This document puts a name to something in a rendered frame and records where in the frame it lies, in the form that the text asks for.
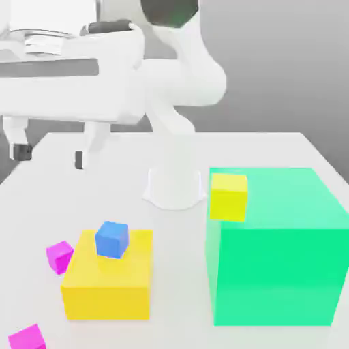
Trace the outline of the small magenta cube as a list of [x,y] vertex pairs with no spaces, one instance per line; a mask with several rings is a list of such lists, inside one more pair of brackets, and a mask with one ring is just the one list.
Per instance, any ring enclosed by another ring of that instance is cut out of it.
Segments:
[[8,337],[11,349],[46,349],[46,342],[37,324]]
[[66,272],[73,253],[74,249],[67,241],[46,248],[48,263],[57,275]]

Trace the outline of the large green box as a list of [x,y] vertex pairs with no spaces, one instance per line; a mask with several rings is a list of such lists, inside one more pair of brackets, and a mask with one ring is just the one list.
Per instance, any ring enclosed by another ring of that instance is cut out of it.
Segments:
[[208,219],[216,326],[329,326],[349,269],[349,213],[311,168],[211,168],[247,177],[244,222]]

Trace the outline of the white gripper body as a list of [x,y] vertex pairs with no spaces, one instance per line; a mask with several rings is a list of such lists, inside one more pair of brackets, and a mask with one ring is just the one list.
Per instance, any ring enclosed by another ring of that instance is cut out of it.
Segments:
[[0,41],[0,115],[58,121],[137,123],[145,113],[139,27],[64,40],[61,55],[32,57]]

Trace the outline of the small blue cube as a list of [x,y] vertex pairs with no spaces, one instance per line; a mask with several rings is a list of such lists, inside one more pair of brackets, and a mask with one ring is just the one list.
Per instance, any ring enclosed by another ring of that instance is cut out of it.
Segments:
[[95,234],[99,256],[121,259],[129,245],[127,224],[105,221]]

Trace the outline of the large yellow box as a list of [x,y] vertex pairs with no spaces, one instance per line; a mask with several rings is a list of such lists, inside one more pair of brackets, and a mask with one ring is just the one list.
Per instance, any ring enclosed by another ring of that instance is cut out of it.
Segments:
[[147,320],[153,275],[153,232],[131,230],[120,259],[99,256],[95,231],[84,230],[61,283],[68,320]]

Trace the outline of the small yellow cube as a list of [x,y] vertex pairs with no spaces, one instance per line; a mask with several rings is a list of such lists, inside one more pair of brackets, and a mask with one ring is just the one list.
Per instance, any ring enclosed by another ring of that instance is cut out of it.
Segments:
[[244,222],[247,207],[247,176],[213,173],[209,217],[226,222]]

